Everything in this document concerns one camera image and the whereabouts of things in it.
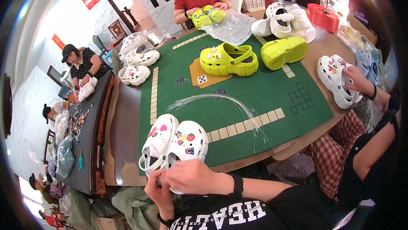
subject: wristwatch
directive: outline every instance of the wristwatch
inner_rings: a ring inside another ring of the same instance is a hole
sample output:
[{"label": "wristwatch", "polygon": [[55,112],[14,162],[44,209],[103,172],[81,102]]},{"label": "wristwatch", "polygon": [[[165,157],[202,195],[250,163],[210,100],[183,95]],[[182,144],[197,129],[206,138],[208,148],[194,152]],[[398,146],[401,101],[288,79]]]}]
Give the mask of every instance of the wristwatch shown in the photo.
[{"label": "wristwatch", "polygon": [[161,216],[160,216],[160,212],[157,213],[157,219],[160,220],[160,222],[163,225],[168,226],[168,227],[171,227],[171,225],[174,223],[174,221],[176,221],[176,219],[170,219],[170,220],[167,220],[167,221],[162,219]]},{"label": "wristwatch", "polygon": [[235,198],[241,198],[242,192],[244,191],[244,181],[242,177],[237,174],[230,174],[232,178],[234,178],[234,192],[230,193],[228,196],[232,196]]}]

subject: black t-shirt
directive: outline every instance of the black t-shirt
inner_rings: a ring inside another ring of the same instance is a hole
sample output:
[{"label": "black t-shirt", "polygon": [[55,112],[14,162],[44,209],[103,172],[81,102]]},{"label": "black t-shirt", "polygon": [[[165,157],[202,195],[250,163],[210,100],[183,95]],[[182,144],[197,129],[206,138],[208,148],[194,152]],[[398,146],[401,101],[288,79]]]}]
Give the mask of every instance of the black t-shirt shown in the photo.
[{"label": "black t-shirt", "polygon": [[313,187],[294,186],[268,204],[250,198],[200,197],[170,230],[331,229]]},{"label": "black t-shirt", "polygon": [[[77,77],[78,79],[83,79],[85,77],[85,75],[88,73],[88,71],[91,69],[92,67],[92,63],[91,63],[91,58],[95,55],[95,52],[93,52],[91,49],[89,48],[85,48],[82,51],[82,64],[79,65],[79,70],[72,65],[71,69],[69,71],[69,73],[71,74],[71,79],[74,79],[75,77]],[[99,68],[99,70],[94,74],[94,77],[97,78],[98,80],[107,72],[110,70],[110,67],[108,67],[107,65],[104,65],[104,60],[100,59],[102,62],[101,67]]]},{"label": "black t-shirt", "polygon": [[344,209],[356,208],[362,200],[372,199],[378,203],[386,183],[389,181],[391,160],[395,154],[395,142],[388,150],[371,166],[364,180],[361,181],[353,169],[354,156],[370,141],[370,139],[387,125],[399,110],[399,102],[390,98],[388,111],[384,114],[375,129],[368,134],[360,136],[351,148],[344,163],[344,172],[341,177],[338,191],[340,207]]}]

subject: red plastic basket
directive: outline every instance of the red plastic basket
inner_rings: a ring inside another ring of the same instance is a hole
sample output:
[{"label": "red plastic basket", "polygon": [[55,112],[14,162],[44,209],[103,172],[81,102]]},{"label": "red plastic basket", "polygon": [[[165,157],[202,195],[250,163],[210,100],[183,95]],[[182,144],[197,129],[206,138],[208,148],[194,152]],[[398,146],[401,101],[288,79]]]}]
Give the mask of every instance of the red plastic basket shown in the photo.
[{"label": "red plastic basket", "polygon": [[330,33],[337,33],[339,29],[340,19],[336,14],[329,11],[329,9],[315,3],[307,5],[309,11],[308,17],[310,22],[322,27]]}]

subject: black polka dot shirt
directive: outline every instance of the black polka dot shirt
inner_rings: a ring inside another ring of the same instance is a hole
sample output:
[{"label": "black polka dot shirt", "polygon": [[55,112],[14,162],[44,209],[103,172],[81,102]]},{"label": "black polka dot shirt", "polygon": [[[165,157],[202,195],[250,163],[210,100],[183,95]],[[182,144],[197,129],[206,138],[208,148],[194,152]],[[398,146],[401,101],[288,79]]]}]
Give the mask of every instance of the black polka dot shirt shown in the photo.
[{"label": "black polka dot shirt", "polygon": [[[79,80],[83,79],[85,75],[88,73],[88,71],[92,67],[91,63],[91,57],[95,55],[95,52],[93,52],[89,48],[85,48],[84,51],[82,52],[82,64],[79,65],[79,70],[72,65],[69,73],[71,74],[71,79],[74,79],[75,77],[78,78]],[[105,62],[103,59],[100,59],[102,62],[101,67],[99,68],[98,72],[94,74],[94,77],[97,78],[98,80],[107,72],[111,71],[113,74],[113,71],[110,69],[109,66],[105,65]]]}]

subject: green felt tabletop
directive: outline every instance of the green felt tabletop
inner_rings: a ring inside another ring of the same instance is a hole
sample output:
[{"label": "green felt tabletop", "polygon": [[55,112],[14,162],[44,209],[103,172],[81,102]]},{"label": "green felt tabletop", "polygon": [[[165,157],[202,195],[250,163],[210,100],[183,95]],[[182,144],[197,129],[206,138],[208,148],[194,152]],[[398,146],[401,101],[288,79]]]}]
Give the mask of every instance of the green felt tabletop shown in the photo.
[{"label": "green felt tabletop", "polygon": [[246,131],[211,142],[205,160],[208,166],[227,163],[268,150],[313,130],[333,117],[322,92],[303,65],[300,62],[288,65],[295,75],[292,78],[288,78],[285,73],[288,69],[271,71],[262,62],[260,55],[262,44],[254,36],[243,44],[251,45],[258,57],[259,68],[254,75],[240,77],[234,74],[233,78],[203,89],[193,86],[189,65],[194,59],[200,57],[200,50],[216,47],[222,42],[207,35],[177,48],[175,46],[201,34],[203,31],[196,31],[158,49],[161,54],[160,59],[149,67],[152,74],[142,85],[138,133],[139,156],[151,128],[152,80],[153,70],[156,67],[159,67],[157,117],[170,113],[179,122],[183,120],[197,122],[206,132],[248,119],[232,101],[220,98],[199,99],[179,110],[166,111],[176,100],[192,95],[214,93],[226,94],[242,101],[255,110],[254,116],[282,109],[284,117],[263,125],[259,132]]}]

